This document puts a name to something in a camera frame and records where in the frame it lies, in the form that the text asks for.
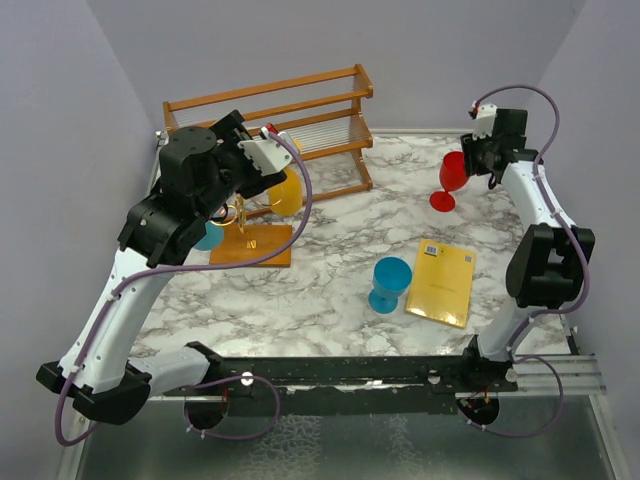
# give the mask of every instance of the white wall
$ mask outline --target white wall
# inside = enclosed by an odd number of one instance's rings
[[[164,100],[362,63],[373,127],[467,127],[475,97],[537,83],[584,0],[88,0],[161,128]],[[524,101],[527,94],[515,97]]]
[[[0,477],[40,480],[60,449],[36,371],[90,314],[155,139],[84,0],[2,0],[0,43]]]
[[[627,459],[640,478],[640,2],[588,0],[540,86],[560,107],[546,155],[563,207],[592,228],[592,291],[571,318],[605,375]],[[531,145],[551,129],[544,100],[530,105]]]

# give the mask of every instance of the cable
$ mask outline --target cable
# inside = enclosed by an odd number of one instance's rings
[[[195,428],[193,426],[193,423],[191,422],[191,419],[189,418],[189,414],[187,413],[187,409],[185,408],[184,410],[184,419],[187,422],[188,428],[187,428],[187,432],[190,432],[191,430],[194,430],[196,432],[198,432],[202,438],[204,438],[204,436],[206,435],[207,437],[211,437],[211,438],[219,438],[222,440],[234,440],[234,441],[246,441],[246,440],[255,440],[256,438],[261,437],[262,435],[264,435],[265,433],[269,432],[273,427],[276,426],[276,424],[278,423],[278,418],[280,417],[280,408],[281,408],[281,402],[280,402],[280,395],[278,394],[278,390],[276,389],[275,385],[273,383],[271,383],[269,380],[267,380],[266,378],[262,378],[262,377],[257,377],[255,375],[253,376],[241,376],[241,375],[237,375],[235,377],[228,377],[228,378],[223,378],[221,380],[215,380],[213,382],[208,382],[208,383],[201,383],[199,385],[195,385],[191,388],[206,388],[206,387],[215,387],[217,385],[224,385],[230,382],[236,382],[238,380],[258,380],[259,382],[264,383],[267,387],[269,387],[271,389],[271,391],[273,392],[273,397],[276,400],[276,408],[275,408],[275,412],[273,414],[273,417],[271,418],[271,421],[269,422],[269,424],[264,427],[262,430],[259,430],[256,433],[250,433],[248,435],[225,435],[223,433],[214,433],[211,430],[198,430],[197,428]]]
[[[560,375],[558,374],[558,371],[553,367],[553,365],[551,365],[551,363],[549,363],[547,360],[545,360],[544,358],[538,355],[527,355],[527,356],[521,357],[515,363],[523,363],[528,360],[537,360],[539,362],[544,363],[549,368],[549,370],[551,370],[551,373],[553,373],[553,376],[555,377],[556,382],[558,383],[558,408],[556,409],[556,413],[553,415],[551,420],[549,420],[543,427],[540,427],[539,429],[534,430],[533,432],[510,433],[510,432],[503,432],[501,430],[493,429],[491,427],[488,427],[487,425],[480,425],[472,421],[471,419],[467,418],[465,414],[462,413],[462,410],[458,409],[458,413],[465,418],[468,425],[471,425],[472,427],[475,427],[478,430],[482,430],[483,432],[492,433],[494,435],[498,435],[499,437],[505,437],[505,438],[531,438],[537,435],[542,435],[543,433],[548,432],[555,426],[555,424],[560,419],[560,416],[562,415],[562,411],[564,409],[564,388],[562,387],[562,380],[560,380]]]
[[[560,392],[560,396],[559,396],[559,404],[558,404],[558,410],[556,411],[556,414],[553,416],[553,418],[542,428],[531,432],[531,433],[526,433],[526,434],[515,434],[515,433],[507,433],[507,432],[500,432],[494,429],[491,429],[489,427],[487,427],[486,425],[478,425],[478,424],[474,424],[474,422],[471,422],[471,420],[469,420],[470,424],[480,428],[481,430],[485,431],[485,432],[489,432],[489,433],[493,433],[495,435],[499,435],[502,437],[509,437],[509,438],[529,438],[529,437],[535,437],[536,435],[540,435],[542,433],[547,432],[549,429],[551,429],[559,420],[560,415],[562,413],[563,410],[563,405],[564,405],[564,390],[562,387],[562,381],[560,379],[560,376],[558,375],[558,372],[553,368],[553,365],[551,365],[548,361],[546,361],[544,358],[537,356],[537,355],[528,355],[528,356],[524,356],[521,357],[518,360],[515,360],[513,354],[513,344],[518,340],[518,338],[520,337],[520,335],[522,335],[522,333],[527,329],[527,327],[530,324],[530,319],[535,319],[536,317],[539,317],[540,315],[546,315],[546,314],[558,314],[558,315],[564,315],[567,313],[571,313],[571,312],[575,312],[578,308],[580,308],[582,306],[582,304],[585,302],[585,300],[587,299],[587,295],[589,295],[589,289],[591,287],[591,276],[589,274],[589,263],[587,261],[587,257],[585,256],[584,252],[582,251],[582,247],[580,246],[580,242],[578,242],[578,239],[576,238],[575,234],[573,233],[573,231],[571,230],[571,227],[569,226],[569,224],[567,223],[567,221],[562,217],[561,215],[561,211],[553,204],[553,201],[551,200],[551,196],[549,195],[549,192],[547,191],[547,188],[544,185],[544,182],[542,181],[542,178],[540,177],[540,163],[542,162],[542,156],[546,153],[546,151],[549,149],[549,147],[551,146],[551,144],[553,143],[553,141],[556,138],[556,135],[558,134],[558,128],[560,127],[560,111],[558,109],[558,104],[553,100],[553,98],[551,98],[551,96],[549,94],[547,94],[544,90],[539,89],[538,87],[533,87],[531,85],[525,85],[525,84],[514,84],[514,85],[507,85],[505,87],[500,87],[500,88],[496,88],[495,90],[491,90],[488,93],[485,93],[483,96],[481,96],[478,100],[476,100],[473,105],[472,105],[472,114],[473,113],[477,113],[478,110],[478,106],[480,105],[480,102],[482,102],[483,100],[487,99],[488,97],[499,93],[499,92],[503,92],[505,90],[513,90],[513,89],[524,89],[524,90],[531,90],[532,92],[537,93],[538,95],[543,96],[551,105],[551,108],[553,109],[553,113],[555,116],[555,122],[553,125],[553,130],[551,132],[551,135],[549,136],[549,140],[547,140],[547,143],[544,144],[544,146],[542,147],[542,149],[538,152],[538,154],[536,155],[536,157],[533,160],[533,177],[536,181],[536,185],[538,186],[538,189],[540,190],[540,194],[542,195],[542,198],[544,200],[544,203],[546,204],[547,208],[549,209],[549,211],[551,211],[551,214],[553,215],[553,217],[558,221],[558,223],[560,224],[560,226],[562,227],[562,229],[566,232],[567,234],[567,238],[569,239],[569,241],[571,242],[571,245],[573,246],[573,248],[576,251],[576,254],[578,256],[578,259],[580,260],[580,267],[582,268],[582,272],[583,272],[583,277],[584,277],[584,284],[582,287],[582,292],[580,293],[580,297],[578,298],[578,300],[576,300],[576,302],[574,302],[572,305],[566,307],[566,308],[560,308],[560,309],[552,309],[552,308],[546,308],[546,309],[540,309],[540,310],[536,310],[534,312],[531,312],[530,316],[522,319],[522,322],[520,323],[520,325],[518,325],[518,327],[515,329],[513,335],[511,336],[511,338],[509,339],[509,341],[507,342],[507,349],[509,351],[509,355],[511,356],[511,360],[513,361],[514,364],[519,364],[519,363],[523,363],[526,362],[527,360],[538,360],[542,363],[544,363],[550,370],[551,373],[553,373],[554,377],[556,378],[556,381],[558,382],[558,390]]]
[[[64,447],[72,447],[73,445],[77,445],[78,443],[80,443],[83,440],[85,440],[89,435],[91,435],[99,425],[99,424],[95,423],[86,432],[84,432],[82,435],[79,435],[78,437],[74,438],[73,440],[66,439],[64,434],[63,434],[63,432],[62,432],[62,423],[63,423],[62,422],[62,415],[63,415],[63,411],[64,411],[64,403],[65,403],[65,400],[67,398],[67,395],[69,394],[69,390],[71,389],[71,385],[73,385],[73,381],[75,380],[78,372],[82,368],[82,362],[86,358],[87,353],[89,351],[89,348],[91,348],[91,345],[92,345],[93,341],[95,340],[96,335],[98,334],[98,331],[100,330],[100,327],[102,326],[102,323],[104,322],[104,319],[106,318],[106,316],[109,313],[111,307],[115,303],[115,300],[118,298],[118,296],[122,292],[124,292],[124,290],[129,285],[131,285],[132,283],[134,283],[134,282],[136,282],[138,280],[141,280],[143,278],[152,277],[154,275],[162,275],[162,274],[165,274],[165,273],[174,273],[174,274],[176,274],[176,273],[212,271],[212,270],[228,270],[228,269],[233,269],[233,268],[250,267],[251,265],[262,263],[262,262],[264,262],[266,260],[269,260],[269,259],[271,259],[273,257],[276,257],[276,256],[280,255],[282,252],[284,252],[289,247],[291,247],[291,245],[293,245],[293,243],[296,240],[298,240],[298,238],[302,234],[304,228],[306,227],[307,222],[309,221],[309,217],[311,216],[311,203],[313,201],[313,194],[312,194],[312,188],[311,188],[311,178],[309,177],[309,172],[307,171],[307,168],[304,166],[304,162],[300,158],[300,155],[298,154],[298,152],[293,147],[291,147],[286,141],[284,141],[280,137],[278,137],[275,133],[269,132],[269,138],[271,138],[272,140],[278,142],[282,147],[284,147],[285,150],[287,150],[287,152],[289,152],[289,154],[291,154],[292,158],[295,160],[296,164],[300,168],[300,173],[302,173],[302,178],[304,179],[305,188],[306,188],[306,194],[307,195],[306,195],[306,206],[305,206],[305,209],[304,209],[304,213],[302,215],[302,219],[300,220],[300,226],[297,228],[297,230],[292,235],[292,237],[289,240],[287,240],[287,242],[284,245],[282,245],[281,247],[275,249],[273,252],[271,252],[271,253],[269,253],[267,255],[263,255],[262,257],[255,258],[253,260],[245,260],[245,261],[242,261],[242,262],[218,264],[218,265],[161,266],[161,267],[156,267],[156,268],[154,268],[152,270],[146,270],[144,272],[136,273],[134,275],[131,275],[131,276],[125,278],[122,282],[120,282],[118,284],[118,286],[111,291],[111,300],[107,300],[104,303],[104,305],[102,306],[102,309],[100,309],[100,312],[98,313],[98,316],[96,317],[95,322],[93,322],[93,325],[91,326],[91,329],[89,330],[89,333],[87,334],[87,339],[85,340],[84,344],[80,348],[80,352],[78,352],[78,356],[76,357],[76,360],[73,363],[73,367],[71,369],[71,372],[69,373],[69,376],[65,380],[65,382],[64,382],[64,384],[62,386],[62,390],[60,391],[60,394],[58,396],[58,403],[57,403],[57,406],[56,406],[56,413],[55,413],[55,418],[54,418],[54,431],[55,431],[56,440],[58,441],[58,443],[60,445],[62,445]]]

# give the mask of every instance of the yellow cup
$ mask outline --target yellow cup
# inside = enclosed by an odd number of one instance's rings
[[[276,215],[294,215],[302,208],[302,183],[296,172],[289,167],[284,169],[287,179],[267,190],[269,207]]]

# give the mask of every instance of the screw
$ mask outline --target screw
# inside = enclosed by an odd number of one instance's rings
[[[507,370],[507,373],[505,373],[504,379],[507,382],[513,383],[518,380],[518,372],[516,372],[513,368],[510,368],[509,370]]]
[[[251,372],[244,372],[242,374],[243,377],[253,377],[253,373]],[[253,378],[243,378],[242,380],[240,380],[240,383],[242,383],[245,387],[250,387],[253,384]]]

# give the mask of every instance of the marble tabletop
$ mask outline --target marble tabletop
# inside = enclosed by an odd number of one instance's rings
[[[154,355],[194,340],[226,356],[462,353],[507,295],[504,275],[522,228],[506,192],[489,191],[484,177],[470,179],[454,194],[453,212],[430,207],[442,157],[457,149],[455,137],[377,137],[365,151],[373,190],[314,204],[290,268],[177,275],[153,306],[132,355]],[[314,192],[358,182],[350,158],[306,165]],[[256,223],[297,228],[300,217],[268,215]],[[421,238],[477,254],[465,329],[405,313],[406,294],[389,315],[367,304],[375,262],[394,255],[413,266]],[[187,263],[207,260],[207,253],[194,251]],[[541,318],[518,353],[569,353],[561,319]]]

